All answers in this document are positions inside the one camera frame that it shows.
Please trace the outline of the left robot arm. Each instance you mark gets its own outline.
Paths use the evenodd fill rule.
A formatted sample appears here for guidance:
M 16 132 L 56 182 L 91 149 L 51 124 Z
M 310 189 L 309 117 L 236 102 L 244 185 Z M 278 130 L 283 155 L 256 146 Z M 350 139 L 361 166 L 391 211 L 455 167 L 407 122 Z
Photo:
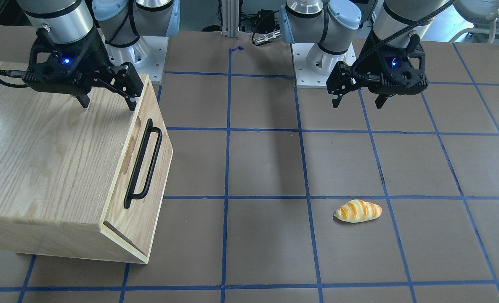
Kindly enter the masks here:
M 307 60 L 327 76 L 326 88 L 337 108 L 347 93 L 368 88 L 378 109 L 396 95 L 416 95 L 428 88 L 421 38 L 452 0 L 386 0 L 357 59 L 346 52 L 362 20 L 350 0 L 287 0 L 279 25 L 285 43 L 312 44 Z

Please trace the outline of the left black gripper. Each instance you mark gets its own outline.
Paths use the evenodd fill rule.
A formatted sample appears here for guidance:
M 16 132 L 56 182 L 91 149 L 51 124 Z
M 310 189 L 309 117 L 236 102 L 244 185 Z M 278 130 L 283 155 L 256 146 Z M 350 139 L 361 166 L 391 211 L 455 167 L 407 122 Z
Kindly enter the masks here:
M 378 94 L 375 100 L 377 109 L 382 109 L 390 95 L 415 95 L 426 90 L 426 54 L 420 37 L 414 33 L 406 38 L 404 48 L 387 43 L 378 47 L 381 39 L 373 30 L 370 31 L 353 65 L 356 80 L 351 74 L 351 66 L 338 61 L 326 81 L 334 109 L 338 108 L 345 94 L 359 89 L 359 84 Z

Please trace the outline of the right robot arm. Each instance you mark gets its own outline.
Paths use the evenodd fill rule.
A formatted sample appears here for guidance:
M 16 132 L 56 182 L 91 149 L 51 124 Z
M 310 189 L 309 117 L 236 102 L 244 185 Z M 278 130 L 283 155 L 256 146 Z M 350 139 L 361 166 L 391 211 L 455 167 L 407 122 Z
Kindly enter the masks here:
M 138 72 L 151 63 L 144 37 L 173 37 L 178 0 L 19 0 L 36 29 L 26 71 L 9 72 L 21 88 L 74 96 L 87 108 L 92 88 L 121 95 L 131 111 L 141 95 Z

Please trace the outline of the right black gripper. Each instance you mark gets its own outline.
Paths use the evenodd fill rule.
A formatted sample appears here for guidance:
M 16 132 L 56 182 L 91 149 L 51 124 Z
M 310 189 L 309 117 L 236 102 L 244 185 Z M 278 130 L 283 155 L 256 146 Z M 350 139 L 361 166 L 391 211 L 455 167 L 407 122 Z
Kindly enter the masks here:
M 93 86 L 105 88 L 122 96 L 130 111 L 137 102 L 132 98 L 141 96 L 143 82 L 133 63 L 110 66 L 107 51 L 97 29 L 92 29 L 80 40 L 57 44 L 47 29 L 38 29 L 32 45 L 29 65 L 23 82 L 38 92 L 75 95 L 80 105 L 90 105 Z

